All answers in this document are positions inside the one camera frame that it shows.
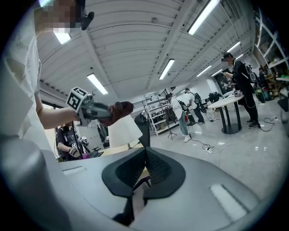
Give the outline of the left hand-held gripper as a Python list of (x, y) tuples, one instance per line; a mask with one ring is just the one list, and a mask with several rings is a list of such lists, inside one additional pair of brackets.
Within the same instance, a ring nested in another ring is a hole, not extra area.
[(91, 121), (97, 119), (112, 118), (108, 105), (95, 102), (92, 94), (79, 87), (71, 89), (66, 104), (76, 112), (79, 118), (79, 126), (88, 126)]

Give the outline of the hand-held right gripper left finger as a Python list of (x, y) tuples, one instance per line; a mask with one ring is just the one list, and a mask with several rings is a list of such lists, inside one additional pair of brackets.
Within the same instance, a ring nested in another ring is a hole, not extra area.
[(63, 162), (60, 167), (76, 191), (111, 219), (133, 219), (133, 187), (146, 160), (145, 148), (91, 159)]

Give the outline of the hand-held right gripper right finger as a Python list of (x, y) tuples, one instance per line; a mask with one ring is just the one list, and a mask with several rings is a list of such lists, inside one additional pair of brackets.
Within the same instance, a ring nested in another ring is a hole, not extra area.
[(216, 165), (159, 148), (145, 149), (151, 187), (131, 223), (138, 231), (218, 231), (246, 228), (260, 199)]

